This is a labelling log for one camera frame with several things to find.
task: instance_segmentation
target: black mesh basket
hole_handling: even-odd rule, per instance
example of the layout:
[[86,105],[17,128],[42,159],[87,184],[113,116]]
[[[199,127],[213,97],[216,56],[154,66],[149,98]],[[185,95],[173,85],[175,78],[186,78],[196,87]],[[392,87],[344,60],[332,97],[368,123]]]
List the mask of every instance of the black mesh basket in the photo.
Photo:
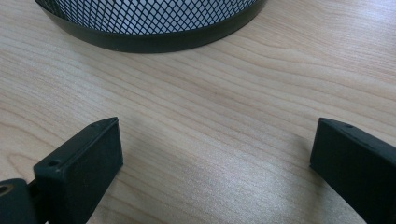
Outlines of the black mesh basket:
[[35,0],[67,33],[128,52],[190,49],[236,31],[264,0]]

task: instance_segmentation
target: wooden table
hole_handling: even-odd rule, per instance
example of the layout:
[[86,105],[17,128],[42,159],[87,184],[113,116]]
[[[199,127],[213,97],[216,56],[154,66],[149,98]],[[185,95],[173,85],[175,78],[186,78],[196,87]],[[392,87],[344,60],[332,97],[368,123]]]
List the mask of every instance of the wooden table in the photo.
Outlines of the wooden table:
[[309,167],[319,117],[396,146],[396,3],[268,0],[165,54],[100,49],[0,2],[0,178],[120,119],[124,166],[91,223],[364,223]]

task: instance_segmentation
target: screw hole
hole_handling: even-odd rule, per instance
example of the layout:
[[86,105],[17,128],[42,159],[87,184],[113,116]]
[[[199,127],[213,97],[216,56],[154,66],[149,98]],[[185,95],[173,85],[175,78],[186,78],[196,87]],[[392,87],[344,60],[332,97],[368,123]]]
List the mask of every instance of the screw hole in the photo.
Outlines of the screw hole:
[[8,194],[14,188],[13,185],[0,185],[0,197]]
[[50,161],[49,166],[56,166],[60,163],[60,161]]

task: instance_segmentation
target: wooden surface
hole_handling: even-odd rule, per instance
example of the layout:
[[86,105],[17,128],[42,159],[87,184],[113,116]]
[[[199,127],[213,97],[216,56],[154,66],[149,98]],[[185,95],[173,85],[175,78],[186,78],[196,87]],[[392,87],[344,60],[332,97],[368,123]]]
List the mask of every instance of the wooden surface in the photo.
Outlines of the wooden surface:
[[0,2],[0,178],[119,117],[125,165],[90,223],[364,223],[310,168],[319,117],[396,146],[396,4],[268,0],[210,45],[128,54]]

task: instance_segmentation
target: black plastic part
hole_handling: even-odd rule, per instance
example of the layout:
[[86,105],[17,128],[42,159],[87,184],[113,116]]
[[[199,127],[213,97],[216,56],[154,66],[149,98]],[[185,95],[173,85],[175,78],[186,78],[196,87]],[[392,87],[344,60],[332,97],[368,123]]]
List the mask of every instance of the black plastic part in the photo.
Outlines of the black plastic part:
[[124,52],[160,53],[196,48],[237,31],[251,21],[262,9],[266,0],[257,0],[251,6],[203,28],[158,35],[123,35],[96,31],[55,16],[40,1],[35,0],[44,12],[70,35],[95,46]]
[[86,223],[122,166],[118,119],[95,122],[35,165],[49,223]]
[[37,223],[24,180],[9,179],[0,182],[0,223]]
[[396,148],[349,124],[320,119],[311,167],[367,223],[396,223]]

